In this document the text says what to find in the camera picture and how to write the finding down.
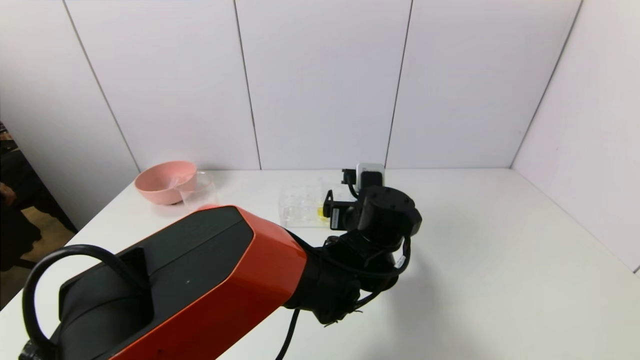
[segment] wooden floor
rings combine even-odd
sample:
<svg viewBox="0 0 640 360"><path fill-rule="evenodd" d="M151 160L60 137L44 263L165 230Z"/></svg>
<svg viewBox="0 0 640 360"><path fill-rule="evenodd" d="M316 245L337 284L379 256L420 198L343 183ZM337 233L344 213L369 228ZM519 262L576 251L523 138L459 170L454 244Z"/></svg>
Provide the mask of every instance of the wooden floor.
<svg viewBox="0 0 640 360"><path fill-rule="evenodd" d="M36 208L28 208L22 212L32 224L40 228L42 234L42 239L33 243L33 250L22 255L25 260L38 261L53 250L65 246L74 236L58 219L41 213ZM17 266L0 272L0 309L4 308L22 289L27 275L29 270Z"/></svg>

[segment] plastic bowl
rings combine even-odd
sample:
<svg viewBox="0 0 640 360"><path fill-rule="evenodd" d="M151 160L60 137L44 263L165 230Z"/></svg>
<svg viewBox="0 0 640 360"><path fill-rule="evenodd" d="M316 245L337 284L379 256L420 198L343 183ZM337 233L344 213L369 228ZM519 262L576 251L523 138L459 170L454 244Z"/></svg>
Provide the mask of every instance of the plastic bowl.
<svg viewBox="0 0 640 360"><path fill-rule="evenodd" d="M189 161L169 161L150 167L140 173L134 181L138 192L158 205L176 204L182 201L175 187L191 181L197 171Z"/></svg>

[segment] clear glass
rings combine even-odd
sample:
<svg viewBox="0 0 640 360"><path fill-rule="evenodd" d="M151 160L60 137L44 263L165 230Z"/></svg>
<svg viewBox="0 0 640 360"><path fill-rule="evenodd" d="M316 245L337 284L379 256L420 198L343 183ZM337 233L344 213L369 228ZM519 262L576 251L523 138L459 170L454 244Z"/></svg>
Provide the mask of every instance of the clear glass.
<svg viewBox="0 0 640 360"><path fill-rule="evenodd" d="M189 181L176 187L184 205L190 211L196 211L220 205L213 176L198 171Z"/></svg>

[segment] table surface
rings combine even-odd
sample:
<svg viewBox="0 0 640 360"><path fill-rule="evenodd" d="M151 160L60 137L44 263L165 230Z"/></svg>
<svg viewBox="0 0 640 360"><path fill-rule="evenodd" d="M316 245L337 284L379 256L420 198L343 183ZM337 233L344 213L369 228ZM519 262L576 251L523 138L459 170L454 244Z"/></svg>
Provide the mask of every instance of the table surface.
<svg viewBox="0 0 640 360"><path fill-rule="evenodd" d="M278 222L285 184L331 171L214 172L222 203ZM516 172L388 170L387 185L422 213L412 260L389 291L324 328L302 312L287 359L640 359L640 279ZM127 187L69 244L118 252L186 215ZM294 229L320 245L328 229ZM41 326L58 325L58 289L96 260L53 265L36 294ZM19 293L0 312L0 358L27 340ZM220 359L272 359L291 311L280 308Z"/></svg>

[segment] clear plastic container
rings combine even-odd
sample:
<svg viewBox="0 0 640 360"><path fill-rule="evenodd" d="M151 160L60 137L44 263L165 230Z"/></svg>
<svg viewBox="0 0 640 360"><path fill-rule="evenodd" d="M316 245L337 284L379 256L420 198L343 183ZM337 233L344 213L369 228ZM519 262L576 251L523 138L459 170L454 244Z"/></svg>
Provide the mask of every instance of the clear plastic container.
<svg viewBox="0 0 640 360"><path fill-rule="evenodd" d="M180 196L184 205L190 211L212 208L220 205L218 192L213 183L213 176L206 172L197 172L192 180L176 187L180 191Z"/></svg>
<svg viewBox="0 0 640 360"><path fill-rule="evenodd" d="M280 190L280 225L292 227L329 227L323 216L324 198L333 190L333 198L354 201L346 185L318 180L314 184L294 184Z"/></svg>

